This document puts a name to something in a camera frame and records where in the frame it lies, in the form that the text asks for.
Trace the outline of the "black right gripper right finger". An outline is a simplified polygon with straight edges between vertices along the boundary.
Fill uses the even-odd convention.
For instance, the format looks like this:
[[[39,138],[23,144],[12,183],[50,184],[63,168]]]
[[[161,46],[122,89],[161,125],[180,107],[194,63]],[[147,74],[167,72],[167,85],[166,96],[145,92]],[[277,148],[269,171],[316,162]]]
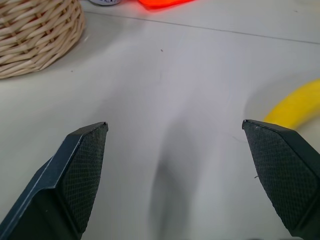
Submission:
[[[295,130],[246,119],[259,181],[293,237],[320,238],[320,154]]]

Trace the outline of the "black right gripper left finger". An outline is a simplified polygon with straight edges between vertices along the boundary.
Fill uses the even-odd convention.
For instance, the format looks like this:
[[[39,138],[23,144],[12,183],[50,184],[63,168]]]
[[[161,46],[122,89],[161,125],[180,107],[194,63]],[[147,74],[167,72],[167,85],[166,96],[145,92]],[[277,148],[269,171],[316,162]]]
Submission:
[[[0,224],[2,240],[80,240],[100,184],[106,122],[71,132]]]

